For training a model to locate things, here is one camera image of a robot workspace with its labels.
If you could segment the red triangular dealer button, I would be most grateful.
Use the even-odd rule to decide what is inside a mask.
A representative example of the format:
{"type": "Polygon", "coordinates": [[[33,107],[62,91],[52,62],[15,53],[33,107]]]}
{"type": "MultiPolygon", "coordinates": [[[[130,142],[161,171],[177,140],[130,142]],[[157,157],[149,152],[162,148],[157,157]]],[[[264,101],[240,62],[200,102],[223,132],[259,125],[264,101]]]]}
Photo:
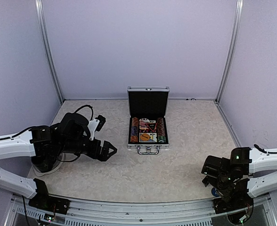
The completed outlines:
{"type": "Polygon", "coordinates": [[[148,133],[155,133],[157,129],[157,121],[156,120],[149,120],[149,123],[147,124],[148,129],[145,131],[148,133]]]}

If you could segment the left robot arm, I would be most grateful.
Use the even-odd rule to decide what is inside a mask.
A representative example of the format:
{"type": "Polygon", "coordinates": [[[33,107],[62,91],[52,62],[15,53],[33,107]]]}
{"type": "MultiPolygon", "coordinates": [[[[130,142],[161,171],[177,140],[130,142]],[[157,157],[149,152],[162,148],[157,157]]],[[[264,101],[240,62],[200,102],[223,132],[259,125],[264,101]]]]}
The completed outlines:
{"type": "MultiPolygon", "coordinates": [[[[30,157],[41,173],[53,170],[59,157],[65,153],[74,154],[77,159],[86,155],[105,162],[117,153],[110,142],[95,139],[106,122],[105,117],[87,119],[75,110],[66,113],[61,122],[51,126],[32,126],[17,134],[0,136],[0,160],[15,157],[30,157]]],[[[49,195],[44,181],[29,179],[0,167],[0,188],[27,199],[35,199],[43,209],[50,209],[54,200],[49,195]]]]}

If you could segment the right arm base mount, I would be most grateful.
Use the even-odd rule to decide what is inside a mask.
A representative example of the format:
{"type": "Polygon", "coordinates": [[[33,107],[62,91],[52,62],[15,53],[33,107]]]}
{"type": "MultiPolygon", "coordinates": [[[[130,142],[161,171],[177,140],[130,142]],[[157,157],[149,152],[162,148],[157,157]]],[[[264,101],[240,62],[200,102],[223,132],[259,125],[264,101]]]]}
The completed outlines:
{"type": "Polygon", "coordinates": [[[216,198],[213,200],[213,206],[216,214],[231,212],[239,209],[253,206],[253,198],[248,195],[239,197],[233,197],[228,202],[222,200],[222,198],[216,198]]]}

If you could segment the blue small blind button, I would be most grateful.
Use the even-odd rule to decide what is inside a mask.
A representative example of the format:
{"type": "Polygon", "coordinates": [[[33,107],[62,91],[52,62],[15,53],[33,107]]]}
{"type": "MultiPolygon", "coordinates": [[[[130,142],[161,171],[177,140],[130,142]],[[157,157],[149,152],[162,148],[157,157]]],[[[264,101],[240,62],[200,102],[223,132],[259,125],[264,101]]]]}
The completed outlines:
{"type": "Polygon", "coordinates": [[[214,197],[219,197],[220,195],[218,194],[218,192],[217,192],[217,189],[215,188],[215,187],[213,187],[212,189],[211,189],[211,193],[212,193],[212,195],[214,196],[214,197]]]}

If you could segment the orange big blind button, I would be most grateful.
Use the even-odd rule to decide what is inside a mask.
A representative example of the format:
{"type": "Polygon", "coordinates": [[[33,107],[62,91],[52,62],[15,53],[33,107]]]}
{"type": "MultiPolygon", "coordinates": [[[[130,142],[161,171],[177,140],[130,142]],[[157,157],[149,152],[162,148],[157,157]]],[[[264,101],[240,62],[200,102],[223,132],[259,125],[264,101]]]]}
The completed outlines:
{"type": "Polygon", "coordinates": [[[149,142],[150,135],[148,133],[140,133],[140,141],[141,142],[149,142]]]}

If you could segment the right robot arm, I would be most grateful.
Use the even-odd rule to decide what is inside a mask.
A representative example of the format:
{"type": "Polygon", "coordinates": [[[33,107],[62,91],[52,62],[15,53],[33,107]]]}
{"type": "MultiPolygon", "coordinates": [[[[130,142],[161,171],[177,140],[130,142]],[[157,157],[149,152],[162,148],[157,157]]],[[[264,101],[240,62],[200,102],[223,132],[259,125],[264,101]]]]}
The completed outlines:
{"type": "Polygon", "coordinates": [[[277,190],[277,148],[239,147],[230,158],[209,155],[202,167],[204,186],[211,185],[224,202],[239,209],[247,198],[277,190]]]}

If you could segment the blue playing card deck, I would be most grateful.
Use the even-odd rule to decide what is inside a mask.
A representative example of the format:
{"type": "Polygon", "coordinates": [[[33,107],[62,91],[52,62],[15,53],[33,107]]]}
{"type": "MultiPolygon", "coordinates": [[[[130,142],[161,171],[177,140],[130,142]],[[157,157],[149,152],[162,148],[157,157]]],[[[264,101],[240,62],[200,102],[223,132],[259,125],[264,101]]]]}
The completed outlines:
{"type": "Polygon", "coordinates": [[[148,133],[148,134],[150,135],[150,141],[149,142],[141,142],[140,141],[140,135],[139,135],[139,142],[141,142],[141,143],[156,143],[157,142],[157,134],[156,133],[148,133]]]}

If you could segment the green poker chip stack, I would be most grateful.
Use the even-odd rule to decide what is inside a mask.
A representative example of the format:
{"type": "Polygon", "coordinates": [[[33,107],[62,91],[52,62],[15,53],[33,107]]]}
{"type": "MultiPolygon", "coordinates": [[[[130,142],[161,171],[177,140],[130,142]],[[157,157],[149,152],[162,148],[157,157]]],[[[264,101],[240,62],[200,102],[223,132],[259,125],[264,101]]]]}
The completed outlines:
{"type": "Polygon", "coordinates": [[[158,143],[166,143],[166,136],[159,136],[157,138],[158,143]]]}

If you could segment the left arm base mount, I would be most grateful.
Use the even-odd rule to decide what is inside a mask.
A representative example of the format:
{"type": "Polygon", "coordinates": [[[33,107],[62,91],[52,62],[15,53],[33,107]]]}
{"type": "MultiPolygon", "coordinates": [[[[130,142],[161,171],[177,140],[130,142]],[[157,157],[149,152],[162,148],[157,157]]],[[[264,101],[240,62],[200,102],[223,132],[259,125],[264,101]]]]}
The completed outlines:
{"type": "Polygon", "coordinates": [[[51,196],[44,181],[34,178],[36,195],[29,199],[28,205],[53,213],[67,214],[70,200],[51,196]]]}

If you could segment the aluminium poker case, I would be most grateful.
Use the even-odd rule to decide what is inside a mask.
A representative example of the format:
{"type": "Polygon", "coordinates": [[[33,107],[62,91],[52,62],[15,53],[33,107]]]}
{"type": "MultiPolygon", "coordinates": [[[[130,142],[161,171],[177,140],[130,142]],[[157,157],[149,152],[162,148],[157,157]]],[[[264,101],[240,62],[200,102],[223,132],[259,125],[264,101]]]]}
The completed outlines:
{"type": "Polygon", "coordinates": [[[127,88],[129,104],[128,149],[139,155],[157,155],[169,149],[166,123],[170,88],[167,86],[127,88]]]}

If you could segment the red playing card deck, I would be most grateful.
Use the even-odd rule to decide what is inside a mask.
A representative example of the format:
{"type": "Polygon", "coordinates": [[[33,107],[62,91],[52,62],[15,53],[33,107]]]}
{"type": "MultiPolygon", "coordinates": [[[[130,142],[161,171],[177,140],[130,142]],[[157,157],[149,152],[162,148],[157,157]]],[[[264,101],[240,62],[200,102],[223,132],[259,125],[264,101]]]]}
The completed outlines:
{"type": "Polygon", "coordinates": [[[148,126],[147,126],[148,123],[149,123],[149,119],[145,119],[145,118],[140,119],[139,120],[139,129],[140,130],[148,129],[148,126]]]}

